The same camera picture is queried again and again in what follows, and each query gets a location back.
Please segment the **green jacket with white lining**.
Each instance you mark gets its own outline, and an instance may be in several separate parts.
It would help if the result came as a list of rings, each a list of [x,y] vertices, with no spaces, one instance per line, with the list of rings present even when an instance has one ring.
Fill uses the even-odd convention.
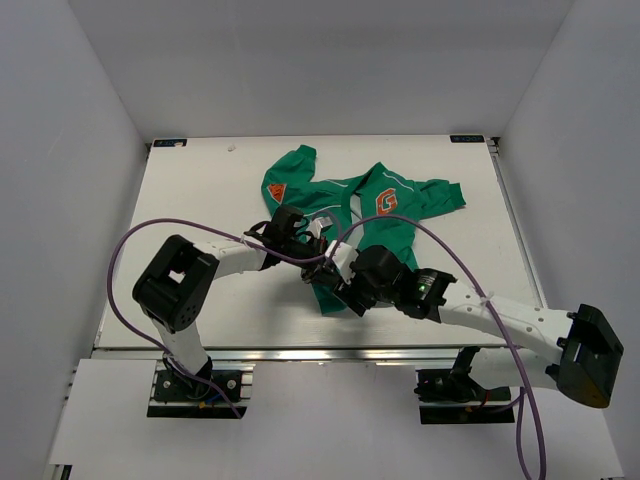
[[[342,229],[363,218],[373,220],[346,238],[363,250],[382,245],[412,269],[416,227],[407,223],[453,213],[466,206],[461,185],[444,179],[414,181],[378,162],[365,173],[345,179],[316,180],[317,152],[302,145],[286,153],[266,170],[261,193],[270,213],[282,204],[305,217],[333,214]]]

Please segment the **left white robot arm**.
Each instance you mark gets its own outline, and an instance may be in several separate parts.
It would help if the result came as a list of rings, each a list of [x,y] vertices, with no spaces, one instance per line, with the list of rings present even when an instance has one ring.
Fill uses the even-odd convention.
[[[213,281],[266,270],[282,261],[311,270],[317,263],[310,259],[329,246],[325,232],[337,224],[328,214],[308,218],[284,205],[237,241],[198,246],[172,235],[164,242],[134,284],[132,297],[156,326],[167,349],[163,362],[180,391],[200,399],[212,390],[213,364],[201,343],[196,318]]]

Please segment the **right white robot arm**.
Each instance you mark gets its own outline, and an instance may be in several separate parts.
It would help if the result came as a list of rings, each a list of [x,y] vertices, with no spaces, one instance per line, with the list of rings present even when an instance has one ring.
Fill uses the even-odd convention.
[[[383,302],[410,318],[512,342],[534,386],[588,407],[609,406],[624,347],[598,308],[582,304],[571,312],[484,296],[449,273],[411,269],[381,245],[339,246],[336,257],[342,282],[335,293],[358,315]]]

